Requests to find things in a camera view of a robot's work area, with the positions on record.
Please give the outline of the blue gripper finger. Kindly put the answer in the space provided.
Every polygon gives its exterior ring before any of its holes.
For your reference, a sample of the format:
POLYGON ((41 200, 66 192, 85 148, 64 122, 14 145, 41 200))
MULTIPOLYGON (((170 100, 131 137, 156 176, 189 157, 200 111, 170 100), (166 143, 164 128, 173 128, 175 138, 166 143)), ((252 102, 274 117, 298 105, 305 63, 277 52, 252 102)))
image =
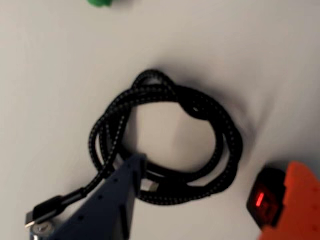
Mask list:
POLYGON ((128 240, 147 157, 135 154, 50 237, 52 240, 128 240))

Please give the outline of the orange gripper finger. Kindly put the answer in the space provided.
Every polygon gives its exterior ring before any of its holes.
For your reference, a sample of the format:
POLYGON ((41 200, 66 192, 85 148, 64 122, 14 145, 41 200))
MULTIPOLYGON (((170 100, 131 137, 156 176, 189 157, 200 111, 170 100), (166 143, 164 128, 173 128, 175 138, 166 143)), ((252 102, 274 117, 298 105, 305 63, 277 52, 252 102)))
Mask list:
POLYGON ((264 168, 254 183, 254 220, 260 240, 318 240, 320 181, 296 161, 286 171, 264 168))

